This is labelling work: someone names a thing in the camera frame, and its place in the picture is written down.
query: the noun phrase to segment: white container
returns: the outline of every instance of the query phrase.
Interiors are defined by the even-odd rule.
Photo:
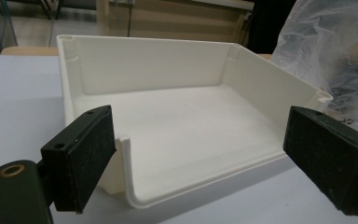
[[[332,99],[237,44],[57,39],[66,123],[112,106],[119,151],[100,186],[136,208],[284,157],[290,106]]]

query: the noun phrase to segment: plastic wrap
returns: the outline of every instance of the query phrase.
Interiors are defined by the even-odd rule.
[[[297,0],[271,61],[335,98],[326,113],[358,120],[358,0]]]

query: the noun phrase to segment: dark fabric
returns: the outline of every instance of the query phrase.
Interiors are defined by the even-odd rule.
[[[296,0],[255,1],[247,49],[255,53],[272,53],[295,2]]]

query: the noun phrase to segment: floor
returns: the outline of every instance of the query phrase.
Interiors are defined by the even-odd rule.
[[[7,2],[19,46],[56,47],[57,35],[98,34],[95,10],[63,7],[59,19],[54,20],[58,1],[48,1],[52,20],[48,20],[41,6]]]

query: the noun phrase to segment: white table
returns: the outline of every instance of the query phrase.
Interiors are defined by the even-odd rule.
[[[58,58],[0,56],[0,165],[15,160],[40,161],[40,148],[62,128],[63,102]],[[293,167],[290,160],[281,166]],[[55,223],[358,223],[345,217],[298,169],[291,168],[247,188],[237,179],[196,190],[148,209],[132,209],[101,189],[85,213],[58,213]]]

